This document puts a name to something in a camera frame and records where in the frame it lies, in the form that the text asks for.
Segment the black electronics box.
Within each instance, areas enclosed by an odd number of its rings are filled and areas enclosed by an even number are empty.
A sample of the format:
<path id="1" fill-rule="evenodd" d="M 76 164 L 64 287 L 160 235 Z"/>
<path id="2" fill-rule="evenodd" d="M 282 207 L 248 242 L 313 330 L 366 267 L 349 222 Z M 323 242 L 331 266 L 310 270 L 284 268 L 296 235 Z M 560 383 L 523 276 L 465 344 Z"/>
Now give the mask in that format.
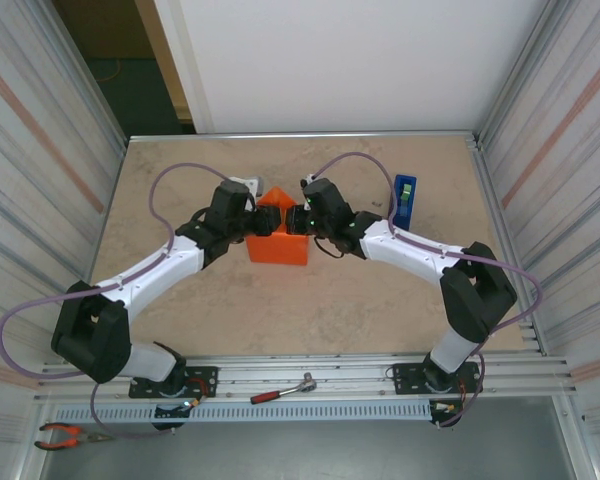
<path id="1" fill-rule="evenodd" d="M 440 428 L 454 426 L 461 417 L 461 400 L 431 400 L 429 402 L 430 422 Z"/>
<path id="2" fill-rule="evenodd" d="M 189 419 L 191 406 L 189 403 L 177 405 L 157 405 L 154 411 L 152 426 L 157 431 L 171 431 L 182 427 Z"/>

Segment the blue tape dispenser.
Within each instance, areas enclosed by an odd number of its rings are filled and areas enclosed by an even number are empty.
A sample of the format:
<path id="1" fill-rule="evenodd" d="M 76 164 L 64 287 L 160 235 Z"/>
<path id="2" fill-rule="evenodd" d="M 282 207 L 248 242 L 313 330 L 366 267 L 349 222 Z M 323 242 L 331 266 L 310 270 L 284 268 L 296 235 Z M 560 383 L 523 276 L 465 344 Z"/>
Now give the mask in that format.
<path id="1" fill-rule="evenodd" d="M 409 183 L 412 185 L 411 197 L 407 204 L 403 204 L 400 200 L 402 185 Z M 390 212 L 394 214 L 393 225 L 409 231 L 413 216 L 415 196 L 416 196 L 417 178 L 409 175 L 396 175 L 394 178 L 394 194 L 396 205 L 391 208 Z"/>

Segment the striped translucent side panel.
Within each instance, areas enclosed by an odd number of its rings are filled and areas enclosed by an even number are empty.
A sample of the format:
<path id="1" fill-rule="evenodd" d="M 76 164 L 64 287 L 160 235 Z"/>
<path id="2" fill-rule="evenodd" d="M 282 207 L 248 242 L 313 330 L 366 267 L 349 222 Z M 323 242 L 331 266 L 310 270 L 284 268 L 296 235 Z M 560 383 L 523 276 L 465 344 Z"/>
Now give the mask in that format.
<path id="1" fill-rule="evenodd" d="M 518 260 L 539 282 L 544 348 L 566 359 L 600 434 L 600 0 L 575 1 L 481 146 Z"/>
<path id="2" fill-rule="evenodd" d="M 89 277 L 123 158 L 24 0 L 0 0 L 0 318 Z M 36 386 L 0 357 L 0 453 L 23 441 Z"/>

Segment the thin aluminium table edge rail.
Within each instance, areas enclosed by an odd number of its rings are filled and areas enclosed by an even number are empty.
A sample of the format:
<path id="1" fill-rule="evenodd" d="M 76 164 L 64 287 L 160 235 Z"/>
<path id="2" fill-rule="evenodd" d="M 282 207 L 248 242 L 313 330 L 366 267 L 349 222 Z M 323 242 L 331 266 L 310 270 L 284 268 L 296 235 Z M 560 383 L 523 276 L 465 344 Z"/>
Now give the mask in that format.
<path id="1" fill-rule="evenodd" d="M 313 138 L 384 138 L 384 137 L 461 137 L 474 139 L 470 130 L 392 130 L 351 132 L 275 132 L 230 133 L 195 135 L 133 135 L 129 143 L 187 141 L 187 140 L 242 140 L 242 139 L 313 139 Z"/>

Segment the wide aluminium mounting rail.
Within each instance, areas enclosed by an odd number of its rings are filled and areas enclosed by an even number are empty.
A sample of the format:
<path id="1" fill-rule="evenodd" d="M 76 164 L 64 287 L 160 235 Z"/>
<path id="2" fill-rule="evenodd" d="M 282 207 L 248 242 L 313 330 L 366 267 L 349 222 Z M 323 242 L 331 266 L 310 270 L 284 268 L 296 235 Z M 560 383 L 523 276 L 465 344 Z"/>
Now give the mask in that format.
<path id="1" fill-rule="evenodd" d="M 219 369 L 217 401 L 247 402 L 250 397 L 297 385 L 305 373 L 317 389 L 300 400 L 367 400 L 393 397 L 390 366 L 419 362 L 423 355 L 198 356 L 188 364 Z M 567 362 L 533 352 L 486 352 L 484 397 L 574 395 Z"/>

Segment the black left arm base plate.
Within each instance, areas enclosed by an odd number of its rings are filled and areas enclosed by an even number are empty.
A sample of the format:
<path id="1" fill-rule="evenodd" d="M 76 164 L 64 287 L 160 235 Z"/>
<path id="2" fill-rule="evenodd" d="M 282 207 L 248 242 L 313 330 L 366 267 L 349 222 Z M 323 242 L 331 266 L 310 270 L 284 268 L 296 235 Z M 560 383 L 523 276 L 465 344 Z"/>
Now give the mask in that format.
<path id="1" fill-rule="evenodd" d="M 165 383 L 142 378 L 132 378 L 128 396 L 132 399 L 200 399 L 202 396 L 216 396 L 219 369 L 213 366 L 185 369 L 184 384 L 175 390 L 168 390 Z"/>

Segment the aluminium side rail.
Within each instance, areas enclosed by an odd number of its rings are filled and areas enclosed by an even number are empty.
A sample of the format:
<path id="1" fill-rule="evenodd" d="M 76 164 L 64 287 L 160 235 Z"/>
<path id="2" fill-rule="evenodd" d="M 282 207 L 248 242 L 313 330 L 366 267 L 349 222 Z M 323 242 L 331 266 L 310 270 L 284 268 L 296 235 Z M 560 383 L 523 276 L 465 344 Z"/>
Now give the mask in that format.
<path id="1" fill-rule="evenodd" d="M 471 209 L 471 211 L 476 211 L 476 218 L 473 218 L 473 214 L 467 215 L 470 226 L 462 234 L 462 239 L 469 243 L 478 241 L 486 244 L 498 261 L 521 269 L 522 266 L 505 221 L 504 209 L 497 198 L 494 183 L 487 168 L 486 156 L 479 149 L 477 140 L 473 136 L 468 135 L 465 141 L 483 206 Z M 518 295 L 517 303 L 505 317 L 506 320 L 509 320 L 533 306 L 537 300 L 537 290 L 534 283 L 527 277 L 511 270 L 505 270 L 505 273 Z M 517 322 L 503 327 L 489 338 L 483 346 L 483 350 L 488 354 L 545 356 L 546 352 L 536 326 L 538 318 L 539 313 L 535 309 Z"/>

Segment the red-handled ratchet wrench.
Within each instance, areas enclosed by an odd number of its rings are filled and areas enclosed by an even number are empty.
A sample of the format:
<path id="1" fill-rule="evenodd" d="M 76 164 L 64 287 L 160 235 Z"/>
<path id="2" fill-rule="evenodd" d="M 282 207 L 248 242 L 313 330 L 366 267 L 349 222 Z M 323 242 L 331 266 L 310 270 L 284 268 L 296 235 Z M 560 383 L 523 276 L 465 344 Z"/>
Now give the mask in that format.
<path id="1" fill-rule="evenodd" d="M 277 400 L 281 397 L 295 394 L 295 393 L 307 393 L 311 392 L 316 388 L 316 381 L 313 379 L 310 372 L 304 374 L 303 380 L 296 386 L 284 390 L 275 390 L 270 392 L 261 393 L 250 398 L 252 405 L 258 405 L 267 403 L 270 401 Z"/>

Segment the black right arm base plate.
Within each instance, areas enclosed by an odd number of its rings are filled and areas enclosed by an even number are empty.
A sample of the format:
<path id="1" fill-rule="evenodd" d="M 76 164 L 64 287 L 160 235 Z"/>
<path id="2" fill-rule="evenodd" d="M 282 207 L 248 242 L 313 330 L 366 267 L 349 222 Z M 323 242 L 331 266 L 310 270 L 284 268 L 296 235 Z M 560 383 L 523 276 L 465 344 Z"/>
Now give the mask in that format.
<path id="1" fill-rule="evenodd" d="M 390 367 L 390 373 L 397 395 L 460 394 L 461 386 L 466 393 L 483 390 L 481 370 L 475 362 L 465 362 L 453 373 L 431 361 L 398 363 Z"/>

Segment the aluminium frame post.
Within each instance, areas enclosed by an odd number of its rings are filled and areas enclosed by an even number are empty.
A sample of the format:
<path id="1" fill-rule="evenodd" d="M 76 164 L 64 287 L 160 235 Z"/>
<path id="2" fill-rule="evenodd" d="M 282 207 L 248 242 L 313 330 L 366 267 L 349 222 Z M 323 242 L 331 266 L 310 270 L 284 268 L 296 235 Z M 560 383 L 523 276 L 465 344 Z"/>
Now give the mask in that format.
<path id="1" fill-rule="evenodd" d="M 491 104 L 474 138 L 478 144 L 487 145 L 495 136 L 508 111 L 520 94 L 527 78 L 548 48 L 549 41 L 576 0 L 546 0 L 522 50 L 513 63 L 506 80 Z"/>
<path id="2" fill-rule="evenodd" d="M 78 96 L 96 120 L 107 143 L 124 156 L 128 139 L 52 1 L 24 0 L 24 3 L 40 24 L 51 51 L 58 57 L 60 71 L 68 74 L 69 83 L 77 88 Z"/>

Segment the orange-handled pliers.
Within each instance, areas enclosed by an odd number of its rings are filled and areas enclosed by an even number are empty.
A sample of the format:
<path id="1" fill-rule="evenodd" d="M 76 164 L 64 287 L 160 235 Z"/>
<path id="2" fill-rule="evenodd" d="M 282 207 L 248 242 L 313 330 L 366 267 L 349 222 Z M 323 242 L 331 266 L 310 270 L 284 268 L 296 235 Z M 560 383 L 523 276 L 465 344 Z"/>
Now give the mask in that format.
<path id="1" fill-rule="evenodd" d="M 54 452 L 75 448 L 81 444 L 98 443 L 113 440 L 113 437 L 103 433 L 88 432 L 81 427 L 66 423 L 46 423 L 38 428 L 39 432 L 60 432 L 64 438 L 58 442 L 43 442 L 37 440 L 34 446 L 42 451 Z"/>

